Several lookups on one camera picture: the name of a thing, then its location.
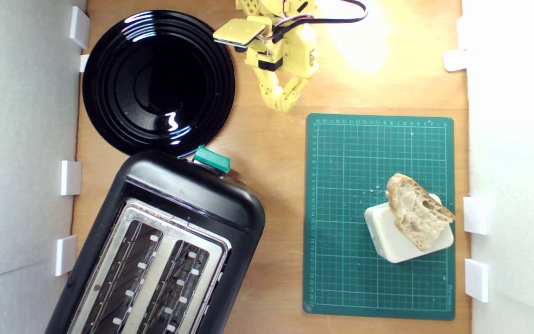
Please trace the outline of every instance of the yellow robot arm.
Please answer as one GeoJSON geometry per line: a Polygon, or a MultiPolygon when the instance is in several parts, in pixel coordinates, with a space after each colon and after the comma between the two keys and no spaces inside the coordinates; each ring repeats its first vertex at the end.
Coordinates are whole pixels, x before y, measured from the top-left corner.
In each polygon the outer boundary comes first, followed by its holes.
{"type": "MultiPolygon", "coordinates": [[[[315,0],[235,0],[246,19],[232,19],[214,32],[214,40],[245,51],[244,63],[253,67],[261,96],[272,109],[289,112],[300,91],[318,70],[316,34],[308,23],[355,22],[363,19],[316,19],[315,0]],[[282,87],[277,72],[292,78],[282,87]]],[[[355,3],[367,11],[356,0],[355,3]]]]}

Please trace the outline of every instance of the cutting mat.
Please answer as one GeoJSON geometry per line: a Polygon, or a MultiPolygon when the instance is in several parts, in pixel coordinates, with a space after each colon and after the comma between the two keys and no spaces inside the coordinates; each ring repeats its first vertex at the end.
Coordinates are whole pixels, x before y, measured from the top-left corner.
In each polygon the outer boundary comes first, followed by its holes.
{"type": "Polygon", "coordinates": [[[306,123],[305,311],[454,319],[454,245],[393,264],[377,254],[364,221],[368,207],[387,201],[394,173],[454,212],[453,121],[310,114],[306,123]]]}

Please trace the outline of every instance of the wooden surface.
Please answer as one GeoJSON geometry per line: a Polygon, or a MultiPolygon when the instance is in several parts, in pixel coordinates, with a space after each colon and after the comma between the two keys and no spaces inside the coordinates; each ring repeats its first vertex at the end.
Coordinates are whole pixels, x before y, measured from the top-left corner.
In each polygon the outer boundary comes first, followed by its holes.
{"type": "MultiPolygon", "coordinates": [[[[331,15],[355,15],[335,8],[331,15]]],[[[459,0],[375,0],[369,17],[353,25],[316,26],[320,70],[302,91],[295,110],[265,108],[243,55],[236,64],[235,106],[210,149],[231,157],[233,169],[258,193],[267,213],[260,245],[229,317],[227,334],[470,334],[470,299],[464,293],[469,240],[462,228],[468,192],[468,110],[464,73],[445,72],[442,53],[456,48],[459,0]],[[308,315],[302,310],[305,118],[310,112],[449,116],[455,126],[456,319],[412,321],[308,315]]],[[[243,17],[232,0],[89,0],[89,46],[114,23],[144,10],[175,9],[214,28],[243,17]]],[[[83,164],[73,233],[78,247],[89,232],[114,174],[126,156],[93,130],[80,104],[77,159],[83,164]]]]}

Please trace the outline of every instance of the white block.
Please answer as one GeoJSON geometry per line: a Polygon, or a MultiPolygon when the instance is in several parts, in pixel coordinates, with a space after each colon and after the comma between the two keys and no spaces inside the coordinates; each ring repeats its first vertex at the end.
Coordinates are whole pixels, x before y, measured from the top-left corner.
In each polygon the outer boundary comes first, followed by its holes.
{"type": "Polygon", "coordinates": [[[464,260],[464,292],[488,302],[488,265],[466,258],[464,260]]]}
{"type": "Polygon", "coordinates": [[[476,197],[463,197],[464,230],[487,235],[489,211],[487,201],[476,197]]]}
{"type": "Polygon", "coordinates": [[[55,276],[70,271],[76,264],[78,239],[75,235],[57,240],[57,256],[55,260],[55,276]]]}
{"type": "Polygon", "coordinates": [[[85,71],[85,64],[88,62],[89,54],[80,56],[80,73],[85,71]]]}
{"type": "Polygon", "coordinates": [[[447,50],[442,55],[445,69],[448,72],[455,72],[467,68],[469,59],[465,50],[447,50]]]}
{"type": "MultiPolygon", "coordinates": [[[[438,203],[441,203],[437,195],[430,194],[430,196],[438,203]]],[[[364,220],[368,226],[376,252],[392,263],[403,262],[431,252],[447,249],[454,243],[452,229],[447,226],[440,233],[432,247],[426,251],[419,250],[394,225],[394,214],[390,211],[388,202],[369,207],[364,212],[364,220]]]]}
{"type": "Polygon", "coordinates": [[[71,10],[70,38],[82,49],[88,47],[89,17],[77,6],[71,10]]]}
{"type": "Polygon", "coordinates": [[[81,193],[81,163],[61,161],[61,195],[79,195],[81,193]]]}

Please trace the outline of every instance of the slice of bread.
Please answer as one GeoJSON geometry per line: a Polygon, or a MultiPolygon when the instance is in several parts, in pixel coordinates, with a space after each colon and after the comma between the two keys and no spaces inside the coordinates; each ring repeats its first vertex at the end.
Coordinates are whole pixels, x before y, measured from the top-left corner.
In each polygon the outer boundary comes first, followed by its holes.
{"type": "Polygon", "coordinates": [[[388,179],[385,194],[394,225],[421,251],[432,247],[443,229],[456,220],[449,209],[406,175],[396,173],[388,179]]]}

